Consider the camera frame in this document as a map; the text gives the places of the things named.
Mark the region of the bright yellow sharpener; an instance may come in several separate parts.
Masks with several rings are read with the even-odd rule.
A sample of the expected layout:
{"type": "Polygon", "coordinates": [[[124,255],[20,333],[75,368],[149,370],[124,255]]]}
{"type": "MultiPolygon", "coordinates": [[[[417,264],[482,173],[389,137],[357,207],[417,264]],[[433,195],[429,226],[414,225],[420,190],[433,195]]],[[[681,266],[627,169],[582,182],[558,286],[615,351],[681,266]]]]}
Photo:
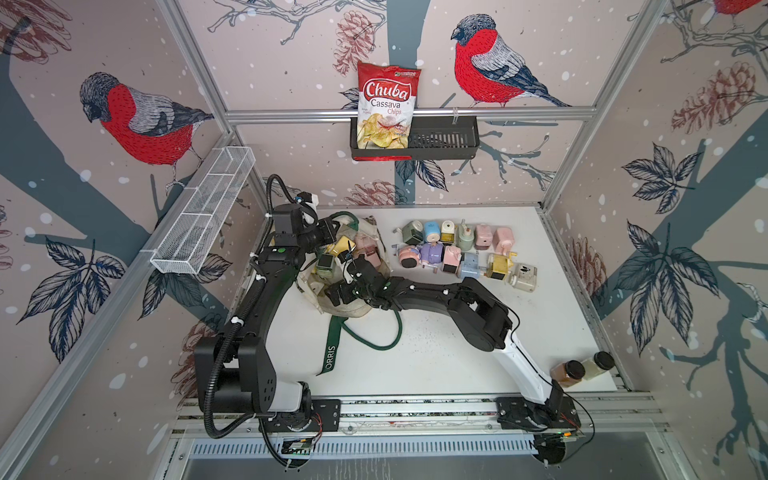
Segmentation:
{"type": "Polygon", "coordinates": [[[356,244],[352,239],[346,235],[342,235],[328,250],[328,253],[339,257],[344,252],[352,253],[356,248],[356,244]]]}

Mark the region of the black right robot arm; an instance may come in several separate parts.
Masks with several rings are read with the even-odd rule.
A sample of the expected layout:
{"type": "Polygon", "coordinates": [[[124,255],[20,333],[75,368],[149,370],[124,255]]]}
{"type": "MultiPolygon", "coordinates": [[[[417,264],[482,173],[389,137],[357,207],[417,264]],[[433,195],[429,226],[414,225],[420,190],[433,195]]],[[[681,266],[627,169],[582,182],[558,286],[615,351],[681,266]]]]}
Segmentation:
{"type": "Polygon", "coordinates": [[[386,277],[360,258],[346,264],[342,279],[326,287],[324,295],[335,307],[361,300],[396,313],[417,310],[450,317],[466,342],[492,354],[519,389],[496,400],[502,428],[543,433],[581,427],[575,400],[529,357],[519,340],[518,314],[478,280],[432,284],[386,277]]]}

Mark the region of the purple sharpener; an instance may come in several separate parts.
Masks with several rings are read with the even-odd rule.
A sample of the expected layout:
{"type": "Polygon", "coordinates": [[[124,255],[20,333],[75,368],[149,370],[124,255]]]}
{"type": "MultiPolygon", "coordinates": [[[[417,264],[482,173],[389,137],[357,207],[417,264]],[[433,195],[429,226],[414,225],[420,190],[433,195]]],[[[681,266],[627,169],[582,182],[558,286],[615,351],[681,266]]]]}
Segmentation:
{"type": "Polygon", "coordinates": [[[444,245],[439,242],[424,243],[419,248],[420,261],[424,268],[431,268],[437,272],[442,263],[444,255],[444,245]]]}

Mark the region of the pink square sharpener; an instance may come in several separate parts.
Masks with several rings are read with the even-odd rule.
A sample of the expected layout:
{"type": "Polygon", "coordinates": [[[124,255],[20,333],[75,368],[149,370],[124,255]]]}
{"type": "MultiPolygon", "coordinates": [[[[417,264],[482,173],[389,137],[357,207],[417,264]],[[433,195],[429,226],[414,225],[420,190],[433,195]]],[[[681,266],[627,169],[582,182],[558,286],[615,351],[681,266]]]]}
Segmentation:
{"type": "Polygon", "coordinates": [[[508,256],[515,244],[515,237],[509,227],[498,227],[493,236],[492,245],[494,253],[502,256],[508,256]]]}

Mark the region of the brown spice jar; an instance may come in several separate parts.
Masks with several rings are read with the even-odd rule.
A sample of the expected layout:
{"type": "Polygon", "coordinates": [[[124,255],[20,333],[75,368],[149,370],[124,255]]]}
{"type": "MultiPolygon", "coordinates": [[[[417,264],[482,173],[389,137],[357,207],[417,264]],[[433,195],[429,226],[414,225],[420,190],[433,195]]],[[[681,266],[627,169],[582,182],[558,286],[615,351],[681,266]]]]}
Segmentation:
{"type": "Polygon", "coordinates": [[[578,360],[562,362],[550,370],[550,377],[565,389],[581,382],[586,374],[584,365],[578,360]]]}

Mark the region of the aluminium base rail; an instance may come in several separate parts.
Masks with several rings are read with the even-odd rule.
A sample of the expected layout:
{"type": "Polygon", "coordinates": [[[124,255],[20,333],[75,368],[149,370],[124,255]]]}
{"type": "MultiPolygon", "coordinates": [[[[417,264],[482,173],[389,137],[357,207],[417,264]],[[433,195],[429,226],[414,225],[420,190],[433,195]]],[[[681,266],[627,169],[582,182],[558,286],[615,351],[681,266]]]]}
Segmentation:
{"type": "Polygon", "coordinates": [[[480,394],[320,399],[314,408],[321,422],[302,431],[273,417],[265,433],[251,420],[220,440],[204,434],[196,407],[186,402],[172,429],[164,452],[169,466],[192,459],[269,459],[272,450],[291,465],[476,455],[536,455],[553,465],[611,438],[639,440],[641,452],[655,458],[671,450],[660,409],[648,393],[573,393],[551,427],[531,431],[523,428],[522,400],[480,394]]]}

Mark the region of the yellow black square sharpener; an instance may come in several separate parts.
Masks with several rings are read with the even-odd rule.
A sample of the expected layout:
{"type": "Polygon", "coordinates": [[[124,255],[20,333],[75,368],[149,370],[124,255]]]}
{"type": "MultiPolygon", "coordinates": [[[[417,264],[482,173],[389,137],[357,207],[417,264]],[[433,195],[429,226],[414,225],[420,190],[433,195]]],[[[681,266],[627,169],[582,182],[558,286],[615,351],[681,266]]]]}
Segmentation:
{"type": "Polygon", "coordinates": [[[517,254],[515,252],[506,255],[496,253],[489,254],[485,276],[493,280],[506,280],[514,268],[514,259],[516,256],[517,254]]]}

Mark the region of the pale pink sharpener in bag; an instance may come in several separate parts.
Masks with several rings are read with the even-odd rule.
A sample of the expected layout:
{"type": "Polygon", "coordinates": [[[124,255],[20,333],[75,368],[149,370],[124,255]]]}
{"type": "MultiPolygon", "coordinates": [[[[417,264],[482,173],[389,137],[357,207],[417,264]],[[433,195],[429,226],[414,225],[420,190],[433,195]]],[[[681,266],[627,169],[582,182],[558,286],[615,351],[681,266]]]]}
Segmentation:
{"type": "Polygon", "coordinates": [[[355,238],[355,250],[362,251],[365,254],[376,252],[378,248],[377,240],[367,234],[359,232],[355,238]]]}

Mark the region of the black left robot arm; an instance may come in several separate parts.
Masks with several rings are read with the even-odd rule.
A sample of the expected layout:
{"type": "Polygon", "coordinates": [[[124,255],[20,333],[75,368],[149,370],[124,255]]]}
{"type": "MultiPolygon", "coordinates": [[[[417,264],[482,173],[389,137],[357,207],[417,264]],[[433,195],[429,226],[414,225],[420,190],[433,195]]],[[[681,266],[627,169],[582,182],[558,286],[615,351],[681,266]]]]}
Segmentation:
{"type": "Polygon", "coordinates": [[[267,199],[266,233],[250,260],[254,281],[222,332],[200,340],[194,349],[198,401],[206,434],[213,439],[252,418],[286,413],[303,426],[313,417],[309,386],[278,379],[267,337],[307,256],[334,241],[339,223],[318,217],[312,194],[290,193],[277,174],[268,177],[266,189],[274,184],[287,202],[275,205],[267,199]]]}

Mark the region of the black wall basket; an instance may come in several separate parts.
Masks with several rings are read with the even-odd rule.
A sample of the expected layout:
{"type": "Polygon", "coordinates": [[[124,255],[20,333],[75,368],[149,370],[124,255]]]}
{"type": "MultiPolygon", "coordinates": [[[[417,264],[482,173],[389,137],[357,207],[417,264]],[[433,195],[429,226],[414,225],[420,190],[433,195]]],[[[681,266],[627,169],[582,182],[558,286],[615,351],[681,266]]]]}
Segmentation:
{"type": "Polygon", "coordinates": [[[357,119],[350,127],[350,152],[356,161],[468,160],[480,147],[478,121],[474,116],[415,117],[405,149],[360,149],[356,140],[357,119]]]}

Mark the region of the canvas tote bag green handles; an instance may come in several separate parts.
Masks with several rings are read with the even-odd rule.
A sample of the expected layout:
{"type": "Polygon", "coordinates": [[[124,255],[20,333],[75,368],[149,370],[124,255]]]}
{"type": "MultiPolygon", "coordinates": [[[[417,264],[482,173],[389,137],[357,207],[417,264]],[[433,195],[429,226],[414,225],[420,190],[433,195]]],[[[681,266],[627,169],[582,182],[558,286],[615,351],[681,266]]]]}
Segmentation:
{"type": "MultiPolygon", "coordinates": [[[[358,217],[351,212],[341,211],[335,213],[333,219],[340,223],[336,241],[342,235],[346,235],[354,241],[355,236],[359,232],[374,237],[378,244],[376,253],[381,259],[381,265],[377,269],[385,275],[391,275],[392,270],[387,260],[386,248],[375,217],[358,217]]],[[[329,314],[331,316],[326,335],[326,344],[320,370],[321,374],[329,373],[334,369],[342,333],[347,333],[360,344],[379,352],[385,352],[396,347],[400,343],[403,334],[402,317],[400,314],[396,314],[397,333],[394,339],[385,345],[376,344],[359,335],[347,324],[347,322],[352,319],[359,319],[366,316],[373,310],[371,306],[365,304],[362,300],[356,300],[351,305],[341,305],[339,307],[334,307],[331,304],[330,300],[325,296],[326,288],[342,279],[342,268],[346,262],[358,257],[365,258],[366,255],[364,252],[356,251],[354,249],[352,253],[344,252],[339,257],[334,256],[336,258],[336,267],[333,279],[330,280],[318,277],[315,272],[317,259],[321,254],[329,254],[328,250],[332,245],[333,244],[326,245],[316,250],[309,251],[308,262],[301,268],[296,280],[296,287],[305,299],[308,300],[320,313],[329,314]]]]}

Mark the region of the red cassava chips bag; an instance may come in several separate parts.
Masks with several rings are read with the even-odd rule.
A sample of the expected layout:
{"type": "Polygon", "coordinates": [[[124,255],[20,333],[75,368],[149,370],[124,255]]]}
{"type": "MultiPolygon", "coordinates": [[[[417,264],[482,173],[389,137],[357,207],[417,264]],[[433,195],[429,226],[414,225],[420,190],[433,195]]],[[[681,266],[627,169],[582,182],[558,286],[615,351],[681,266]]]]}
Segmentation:
{"type": "Polygon", "coordinates": [[[358,63],[358,116],[351,146],[362,161],[403,161],[416,108],[421,71],[358,63]]]}

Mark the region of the grey blue sharpener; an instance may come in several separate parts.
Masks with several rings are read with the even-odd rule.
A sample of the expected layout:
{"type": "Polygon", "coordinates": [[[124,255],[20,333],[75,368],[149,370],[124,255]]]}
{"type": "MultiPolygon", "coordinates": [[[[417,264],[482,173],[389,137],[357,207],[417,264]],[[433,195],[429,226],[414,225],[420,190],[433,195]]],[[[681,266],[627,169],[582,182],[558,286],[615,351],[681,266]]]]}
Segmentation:
{"type": "Polygon", "coordinates": [[[460,279],[480,278],[483,275],[483,271],[480,268],[479,255],[474,252],[464,252],[461,257],[457,275],[460,279]]]}

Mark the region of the pale green sharpener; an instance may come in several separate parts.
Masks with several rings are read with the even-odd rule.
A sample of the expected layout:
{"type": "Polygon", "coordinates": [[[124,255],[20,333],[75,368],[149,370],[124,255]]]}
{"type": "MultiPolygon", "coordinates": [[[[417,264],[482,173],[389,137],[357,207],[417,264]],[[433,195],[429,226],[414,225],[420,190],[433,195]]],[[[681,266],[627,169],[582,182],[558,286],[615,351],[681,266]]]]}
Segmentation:
{"type": "Polygon", "coordinates": [[[471,225],[462,221],[456,230],[455,245],[462,251],[468,252],[474,248],[475,235],[471,225]]]}

